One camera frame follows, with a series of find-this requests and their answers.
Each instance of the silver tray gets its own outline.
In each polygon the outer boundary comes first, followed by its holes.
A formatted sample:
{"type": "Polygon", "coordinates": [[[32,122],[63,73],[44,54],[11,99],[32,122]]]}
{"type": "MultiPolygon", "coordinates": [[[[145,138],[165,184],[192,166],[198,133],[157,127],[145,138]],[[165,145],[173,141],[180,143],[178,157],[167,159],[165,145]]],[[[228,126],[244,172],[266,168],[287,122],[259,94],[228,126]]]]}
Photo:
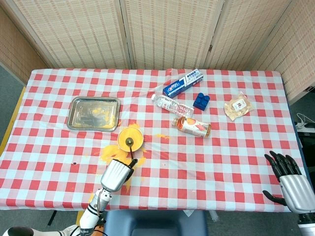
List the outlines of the silver tray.
{"type": "Polygon", "coordinates": [[[74,130],[114,131],[120,105],[120,100],[114,97],[76,97],[70,105],[67,127],[74,130]]]}

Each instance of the robot finger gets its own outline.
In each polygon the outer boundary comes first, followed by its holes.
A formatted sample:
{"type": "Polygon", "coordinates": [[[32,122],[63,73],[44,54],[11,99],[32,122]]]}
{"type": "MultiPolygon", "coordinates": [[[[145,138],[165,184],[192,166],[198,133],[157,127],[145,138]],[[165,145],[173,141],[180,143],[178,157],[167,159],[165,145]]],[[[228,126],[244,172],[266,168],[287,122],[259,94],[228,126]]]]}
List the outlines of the robot finger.
{"type": "Polygon", "coordinates": [[[281,170],[283,176],[288,175],[288,170],[286,169],[284,162],[282,161],[282,158],[280,158],[275,152],[270,151],[270,154],[273,156],[273,158],[275,159],[276,163],[279,166],[279,169],[281,170]]]}
{"type": "Polygon", "coordinates": [[[292,157],[290,157],[289,155],[285,155],[285,157],[290,161],[290,163],[293,167],[294,173],[296,175],[301,175],[302,173],[300,171],[300,168],[297,166],[295,160],[292,157]]]}
{"type": "Polygon", "coordinates": [[[290,161],[286,157],[284,157],[282,154],[280,154],[280,153],[278,153],[278,157],[280,157],[282,159],[282,161],[283,161],[283,163],[284,163],[284,165],[285,165],[289,175],[293,175],[294,174],[294,170],[293,170],[293,167],[292,167],[290,161]]]}
{"type": "Polygon", "coordinates": [[[275,173],[275,176],[277,177],[277,180],[280,182],[280,176],[283,176],[280,168],[278,167],[278,164],[276,163],[276,161],[269,155],[265,154],[265,158],[269,161],[271,167],[272,167],[272,170],[274,171],[275,173]]]}
{"type": "Polygon", "coordinates": [[[268,198],[269,200],[271,200],[274,203],[278,203],[281,204],[283,206],[286,206],[286,202],[284,198],[277,198],[275,196],[272,196],[268,191],[263,190],[262,193],[266,196],[266,198],[268,198]]]}

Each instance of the tablecloth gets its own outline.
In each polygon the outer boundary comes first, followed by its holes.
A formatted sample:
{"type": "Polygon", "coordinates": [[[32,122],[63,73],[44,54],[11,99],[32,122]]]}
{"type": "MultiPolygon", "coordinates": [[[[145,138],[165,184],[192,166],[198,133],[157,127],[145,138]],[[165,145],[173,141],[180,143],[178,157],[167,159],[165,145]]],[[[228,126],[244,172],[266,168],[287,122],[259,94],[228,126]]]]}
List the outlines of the tablecloth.
{"type": "Polygon", "coordinates": [[[201,138],[173,128],[175,115],[150,99],[190,71],[33,71],[0,158],[0,208],[86,208],[107,166],[102,150],[137,124],[145,142],[135,156],[144,161],[129,186],[113,193],[109,209],[288,211],[262,194],[281,196],[264,158],[269,150],[291,155],[304,172],[280,74],[200,70],[203,81],[174,99],[192,106],[199,92],[210,96],[206,110],[195,108],[193,116],[212,126],[210,137],[201,138]],[[223,106],[241,91],[255,109],[231,121],[223,106]],[[77,96],[119,98],[119,127],[111,133],[69,130],[67,114],[77,96]]]}

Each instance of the blue toy block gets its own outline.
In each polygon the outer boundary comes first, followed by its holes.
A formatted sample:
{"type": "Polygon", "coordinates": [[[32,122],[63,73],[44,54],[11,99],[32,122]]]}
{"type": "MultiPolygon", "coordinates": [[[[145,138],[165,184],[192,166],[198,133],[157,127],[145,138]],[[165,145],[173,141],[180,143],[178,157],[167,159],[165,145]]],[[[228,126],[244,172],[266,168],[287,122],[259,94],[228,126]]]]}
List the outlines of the blue toy block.
{"type": "Polygon", "coordinates": [[[193,106],[204,111],[209,101],[210,101],[209,96],[207,95],[205,96],[203,95],[203,93],[199,93],[196,100],[193,103],[193,106]]]}

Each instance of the blue box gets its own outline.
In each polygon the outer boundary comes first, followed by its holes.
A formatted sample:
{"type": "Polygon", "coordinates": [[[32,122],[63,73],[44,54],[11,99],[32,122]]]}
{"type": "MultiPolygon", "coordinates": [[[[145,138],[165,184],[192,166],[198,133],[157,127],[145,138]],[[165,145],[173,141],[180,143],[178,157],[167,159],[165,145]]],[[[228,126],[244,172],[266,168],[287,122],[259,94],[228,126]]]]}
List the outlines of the blue box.
{"type": "Polygon", "coordinates": [[[204,111],[209,101],[210,101],[209,96],[207,95],[205,96],[203,95],[203,93],[199,93],[198,96],[196,97],[196,100],[193,103],[193,106],[204,111]]]}
{"type": "Polygon", "coordinates": [[[200,73],[198,69],[193,70],[191,73],[185,75],[174,83],[166,86],[163,89],[163,94],[170,98],[175,97],[179,93],[189,89],[191,86],[200,82],[203,78],[203,74],[200,73]]]}

